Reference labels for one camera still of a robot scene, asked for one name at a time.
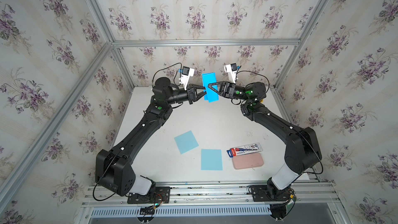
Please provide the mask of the bright blue square paper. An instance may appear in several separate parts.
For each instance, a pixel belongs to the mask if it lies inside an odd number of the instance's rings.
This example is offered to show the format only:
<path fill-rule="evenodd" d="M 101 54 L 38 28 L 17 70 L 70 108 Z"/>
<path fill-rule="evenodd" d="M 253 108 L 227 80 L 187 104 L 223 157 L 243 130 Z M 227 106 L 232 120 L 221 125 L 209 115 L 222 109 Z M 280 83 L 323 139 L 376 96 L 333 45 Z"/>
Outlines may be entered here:
<path fill-rule="evenodd" d="M 202 74 L 202 84 L 205 87 L 206 95 L 204 100 L 209 103 L 219 100 L 219 95 L 217 94 L 218 87 L 215 85 L 217 82 L 215 73 L 205 73 Z"/>

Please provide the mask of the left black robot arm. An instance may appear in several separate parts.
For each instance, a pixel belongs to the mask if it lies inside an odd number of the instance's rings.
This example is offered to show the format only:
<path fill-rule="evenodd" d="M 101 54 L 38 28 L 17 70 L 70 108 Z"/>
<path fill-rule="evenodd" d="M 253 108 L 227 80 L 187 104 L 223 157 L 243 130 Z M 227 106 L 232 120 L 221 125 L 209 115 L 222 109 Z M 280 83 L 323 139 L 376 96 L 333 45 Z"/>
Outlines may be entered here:
<path fill-rule="evenodd" d="M 102 149 L 96 156 L 95 183 L 119 196 L 150 196 L 154 193 L 155 182 L 137 176 L 132 168 L 133 161 L 150 137 L 169 119 L 173 104 L 193 104 L 205 96 L 206 89 L 200 85 L 180 89 L 169 78 L 161 77 L 156 80 L 152 92 L 150 104 L 137 126 L 109 151 Z"/>

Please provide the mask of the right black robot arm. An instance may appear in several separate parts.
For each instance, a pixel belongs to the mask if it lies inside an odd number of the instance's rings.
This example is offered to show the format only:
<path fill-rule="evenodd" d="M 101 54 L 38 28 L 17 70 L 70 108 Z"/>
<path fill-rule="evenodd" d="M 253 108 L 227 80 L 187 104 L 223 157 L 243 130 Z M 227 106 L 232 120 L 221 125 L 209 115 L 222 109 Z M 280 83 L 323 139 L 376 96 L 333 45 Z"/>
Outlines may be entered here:
<path fill-rule="evenodd" d="M 256 82 L 242 87 L 231 82 L 217 82 L 209 84 L 206 90 L 226 99 L 241 100 L 243 116 L 267 128 L 285 144 L 285 163 L 267 181 L 267 192 L 273 198 L 285 192 L 307 169 L 321 162 L 322 154 L 312 128 L 292 124 L 260 102 L 267 96 L 264 83 Z"/>

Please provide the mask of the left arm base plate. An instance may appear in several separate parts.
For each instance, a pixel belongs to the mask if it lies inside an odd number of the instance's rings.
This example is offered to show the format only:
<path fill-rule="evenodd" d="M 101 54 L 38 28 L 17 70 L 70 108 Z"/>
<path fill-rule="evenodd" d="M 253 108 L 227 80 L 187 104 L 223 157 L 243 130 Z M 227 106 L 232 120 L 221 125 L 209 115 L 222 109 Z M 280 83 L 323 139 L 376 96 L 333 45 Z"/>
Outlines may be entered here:
<path fill-rule="evenodd" d="M 171 187 L 155 187 L 150 189 L 147 195 L 129 194 L 128 204 L 163 204 L 169 203 Z"/>

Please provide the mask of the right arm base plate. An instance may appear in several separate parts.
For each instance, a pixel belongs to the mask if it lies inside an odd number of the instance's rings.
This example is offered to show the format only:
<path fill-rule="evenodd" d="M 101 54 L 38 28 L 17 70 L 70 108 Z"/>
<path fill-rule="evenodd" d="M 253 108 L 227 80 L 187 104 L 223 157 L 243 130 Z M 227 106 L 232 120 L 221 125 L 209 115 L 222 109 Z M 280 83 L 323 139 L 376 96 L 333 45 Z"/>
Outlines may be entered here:
<path fill-rule="evenodd" d="M 289 202 L 294 198 L 290 187 L 279 190 L 273 185 L 250 185 L 248 191 L 254 202 Z"/>

